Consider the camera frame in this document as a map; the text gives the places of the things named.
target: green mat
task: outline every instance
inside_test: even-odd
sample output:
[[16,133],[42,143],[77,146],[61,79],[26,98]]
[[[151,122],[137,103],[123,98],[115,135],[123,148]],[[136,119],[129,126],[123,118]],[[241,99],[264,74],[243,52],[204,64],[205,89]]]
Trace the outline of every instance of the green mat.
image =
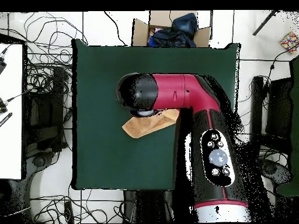
[[290,93],[293,102],[290,165],[294,178],[290,183],[282,184],[277,188],[277,193],[287,197],[299,196],[299,56],[290,61],[290,70],[294,80],[294,86]]
[[129,137],[121,126],[131,116],[116,101],[116,84],[132,72],[210,75],[233,108],[239,44],[226,49],[87,47],[73,40],[72,45],[77,60],[75,188],[173,190],[175,126]]

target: control buttons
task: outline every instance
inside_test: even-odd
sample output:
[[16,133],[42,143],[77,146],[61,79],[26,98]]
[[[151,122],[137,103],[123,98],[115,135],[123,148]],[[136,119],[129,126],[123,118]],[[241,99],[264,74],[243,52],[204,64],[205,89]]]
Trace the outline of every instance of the control buttons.
[[219,141],[219,142],[217,143],[217,146],[222,148],[222,147],[223,147],[223,142]]
[[212,138],[212,140],[217,140],[217,139],[218,139],[218,136],[217,136],[216,134],[212,134],[212,135],[211,135],[211,138]]
[[215,166],[221,167],[227,164],[227,154],[221,149],[213,150],[208,156],[210,162]]
[[212,175],[218,176],[220,174],[220,171],[218,169],[212,169]]
[[214,147],[214,143],[213,143],[213,142],[211,142],[211,141],[210,141],[210,142],[208,142],[208,147],[209,147],[209,148],[213,148],[213,147]]
[[223,167],[222,172],[223,172],[223,174],[224,174],[225,176],[230,176],[230,171],[228,170],[227,167]]

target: black cable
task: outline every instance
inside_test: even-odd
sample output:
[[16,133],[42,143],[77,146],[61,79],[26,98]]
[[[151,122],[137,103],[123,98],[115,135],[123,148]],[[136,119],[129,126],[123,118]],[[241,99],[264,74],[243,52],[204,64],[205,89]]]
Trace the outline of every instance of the black cable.
[[123,41],[120,39],[120,37],[119,37],[119,27],[118,27],[118,25],[116,24],[116,22],[111,18],[111,16],[109,16],[109,15],[107,14],[106,11],[104,11],[104,13],[105,13],[105,15],[108,16],[108,18],[115,24],[115,26],[116,26],[116,30],[117,30],[117,36],[118,36],[119,40],[124,44],[124,46],[127,46],[127,45],[125,44],[125,42],[123,42]]
[[171,10],[169,11],[169,20],[171,21],[171,25],[172,25],[172,20],[171,20]]
[[0,53],[0,57],[2,56],[2,55],[4,55],[6,52],[7,52],[7,50],[8,50],[8,48],[10,47],[10,46],[12,46],[13,44],[10,44],[9,46],[7,46],[1,53]]
[[53,217],[51,217],[51,221],[53,222],[53,224],[54,224],[55,221],[58,221],[59,224],[62,224],[62,223],[60,222],[59,217],[61,217],[61,216],[65,216],[65,214],[59,212],[59,210],[58,210],[58,208],[57,208],[57,203],[59,203],[59,202],[61,202],[61,201],[65,201],[65,200],[71,201],[73,204],[75,204],[76,206],[80,207],[80,210],[81,210],[80,216],[82,216],[82,214],[88,214],[88,216],[91,216],[92,219],[93,219],[96,223],[100,223],[100,222],[98,222],[98,221],[95,219],[95,217],[92,215],[92,212],[100,211],[100,212],[102,212],[102,213],[106,216],[106,218],[107,218],[107,214],[106,214],[103,210],[101,210],[101,209],[97,209],[97,210],[94,210],[94,211],[89,211],[89,210],[87,210],[84,206],[77,204],[74,200],[72,200],[72,199],[71,199],[70,197],[68,197],[68,196],[58,195],[58,196],[52,196],[52,197],[62,197],[62,198],[61,198],[61,199],[58,199],[58,200],[57,200],[57,199],[52,199],[52,200],[49,202],[49,204],[48,204],[47,206],[45,206],[45,207],[44,207],[44,208],[43,208],[43,209],[42,209],[42,210],[41,210],[41,211],[34,217],[34,221],[35,221],[35,222],[37,222],[37,220],[38,220],[38,218],[40,217],[40,215],[45,214],[45,213],[47,213],[48,215],[50,215],[50,211],[53,211],[53,212],[55,212],[56,215],[57,215],[57,218],[56,218],[56,219],[53,219]]

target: grout line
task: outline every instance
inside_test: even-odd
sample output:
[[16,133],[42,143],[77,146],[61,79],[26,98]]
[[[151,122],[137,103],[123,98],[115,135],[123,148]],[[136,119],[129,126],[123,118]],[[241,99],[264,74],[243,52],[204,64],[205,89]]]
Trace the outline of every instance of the grout line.
[[[243,59],[243,58],[240,58],[240,61],[274,62],[274,60],[267,60],[267,59]],[[288,61],[288,60],[275,60],[275,62],[290,62],[290,61]]]
[[231,37],[231,42],[234,42],[234,26],[235,26],[235,10],[234,14],[232,15],[232,37]]
[[64,53],[35,53],[29,52],[28,55],[60,55],[60,56],[72,56],[72,54],[64,54]]
[[84,40],[84,11],[82,11],[82,40]]
[[7,14],[7,36],[9,36],[9,13]]
[[[31,201],[63,201],[61,199],[49,199],[49,198],[45,198],[45,199],[30,199]],[[81,202],[80,199],[72,199],[72,201],[74,202]],[[123,200],[96,200],[96,199],[82,199],[82,201],[88,201],[88,202],[123,202]]]

